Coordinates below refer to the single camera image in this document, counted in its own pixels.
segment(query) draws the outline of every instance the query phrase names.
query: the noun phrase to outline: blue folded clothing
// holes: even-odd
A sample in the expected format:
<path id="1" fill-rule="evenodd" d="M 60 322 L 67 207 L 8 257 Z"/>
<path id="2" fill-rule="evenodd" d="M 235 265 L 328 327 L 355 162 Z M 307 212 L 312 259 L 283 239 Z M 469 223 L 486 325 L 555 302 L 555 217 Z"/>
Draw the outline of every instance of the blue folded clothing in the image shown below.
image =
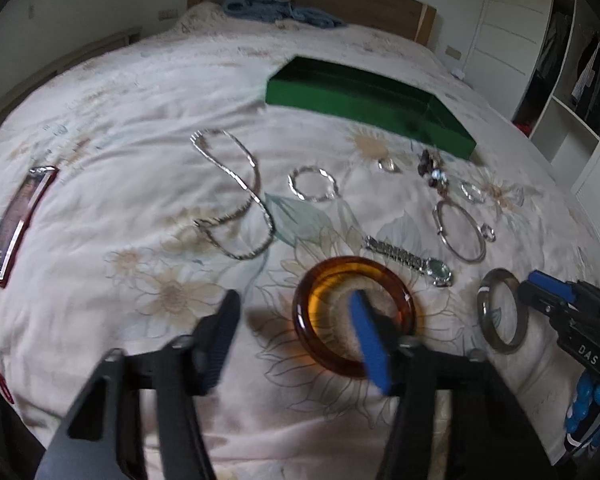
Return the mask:
<path id="1" fill-rule="evenodd" d="M 331 16 L 320 9 L 298 7 L 293 0 L 225 0 L 222 10 L 227 16 L 273 23 L 276 20 L 291 18 L 296 22 L 308 23 L 314 27 L 335 28 L 346 25 L 340 18 Z"/>

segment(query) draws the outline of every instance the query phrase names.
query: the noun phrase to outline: open closet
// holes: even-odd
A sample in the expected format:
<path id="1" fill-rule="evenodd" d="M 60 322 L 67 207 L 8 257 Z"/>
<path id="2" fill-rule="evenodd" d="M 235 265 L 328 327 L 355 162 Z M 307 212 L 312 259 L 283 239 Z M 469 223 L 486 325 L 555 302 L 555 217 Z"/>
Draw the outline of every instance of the open closet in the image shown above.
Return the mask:
<path id="1" fill-rule="evenodd" d="M 573 187 L 600 141 L 600 22 L 585 0 L 554 0 L 513 122 Z"/>

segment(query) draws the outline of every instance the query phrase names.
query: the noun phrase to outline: orange translucent bangle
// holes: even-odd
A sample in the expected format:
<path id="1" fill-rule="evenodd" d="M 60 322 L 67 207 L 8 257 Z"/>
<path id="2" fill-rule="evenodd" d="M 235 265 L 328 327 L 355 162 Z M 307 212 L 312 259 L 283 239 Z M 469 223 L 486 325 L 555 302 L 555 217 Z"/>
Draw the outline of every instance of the orange translucent bangle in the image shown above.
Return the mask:
<path id="1" fill-rule="evenodd" d="M 366 377 L 364 365 L 336 354 L 320 339 L 312 326 L 316 318 L 320 294 L 339 282 L 345 274 L 366 276 L 382 286 L 394 300 L 398 310 L 394 321 L 401 332 L 411 334 L 415 329 L 415 307 L 411 293 L 402 280 L 385 266 L 358 256 L 337 256 L 317 264 L 300 281 L 293 302 L 296 334 L 304 349 L 316 362 L 339 375 Z"/>

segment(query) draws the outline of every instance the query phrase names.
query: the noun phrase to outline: green box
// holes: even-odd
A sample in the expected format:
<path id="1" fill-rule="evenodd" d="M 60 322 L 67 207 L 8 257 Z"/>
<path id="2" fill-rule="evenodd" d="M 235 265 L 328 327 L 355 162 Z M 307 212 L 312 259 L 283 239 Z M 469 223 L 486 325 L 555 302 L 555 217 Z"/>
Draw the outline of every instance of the green box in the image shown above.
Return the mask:
<path id="1" fill-rule="evenodd" d="M 475 140 L 437 97 L 346 65 L 295 57 L 267 83 L 265 101 L 372 124 L 468 159 Z"/>

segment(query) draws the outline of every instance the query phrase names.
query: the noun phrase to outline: floral bedsheet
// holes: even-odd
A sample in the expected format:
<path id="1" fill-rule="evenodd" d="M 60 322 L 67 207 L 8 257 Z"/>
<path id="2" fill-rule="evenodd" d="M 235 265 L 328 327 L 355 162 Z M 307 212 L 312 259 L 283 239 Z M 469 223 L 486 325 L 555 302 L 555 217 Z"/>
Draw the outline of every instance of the floral bedsheet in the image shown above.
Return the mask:
<path id="1" fill-rule="evenodd" d="M 437 95 L 458 117 L 478 143 L 475 158 L 442 158 L 450 174 L 488 197 L 471 205 L 455 195 L 478 223 L 496 231 L 482 263 L 455 260 L 436 236 L 431 211 L 438 197 L 416 172 L 422 145 L 341 118 L 264 105 L 267 78 L 295 54 L 398 78 Z M 200 128 L 230 131 L 258 161 L 276 239 L 254 260 L 228 259 L 192 225 L 245 199 L 192 148 L 189 136 Z M 213 137 L 209 146 L 223 164 L 253 179 L 234 144 Z M 388 155 L 401 173 L 379 170 L 378 159 Z M 432 348 L 488 353 L 551 459 L 560 457 L 579 367 L 557 349 L 546 319 L 535 312 L 518 352 L 493 352 L 477 325 L 475 294 L 494 267 L 520 280 L 542 269 L 600 284 L 600 244 L 535 147 L 423 47 L 357 26 L 241 22 L 201 4 L 173 30 L 56 77 L 10 115 L 0 128 L 0 217 L 34 164 L 54 164 L 60 172 L 34 215 L 8 286 L 0 289 L 0 372 L 43 444 L 104 352 L 159 348 L 190 331 L 235 288 L 244 315 L 234 347 L 221 384 L 198 402 L 219 478 L 372 478 L 395 401 L 367 381 L 317 365 L 290 320 L 294 288 L 309 268 L 331 256 L 360 254 L 408 285 L 417 333 Z M 293 196 L 286 176 L 306 164 L 328 170 L 341 198 L 311 204 Z M 262 216 L 251 209 L 219 234 L 236 250 L 266 235 Z M 366 252 L 365 235 L 445 260 L 454 286 L 432 288 Z M 459 248 L 471 251 L 470 237 L 462 230 L 456 235 Z M 357 286 L 378 304 L 388 301 L 372 283 L 348 287 Z M 323 335 L 356 355 L 347 291 L 326 300 Z M 497 312 L 498 329 L 510 335 L 510 298 L 503 296 Z M 151 395 L 143 397 L 146 456 L 151 477 L 161 478 L 153 403 Z M 442 475 L 448 416 L 448 396 L 441 394 L 432 478 Z"/>

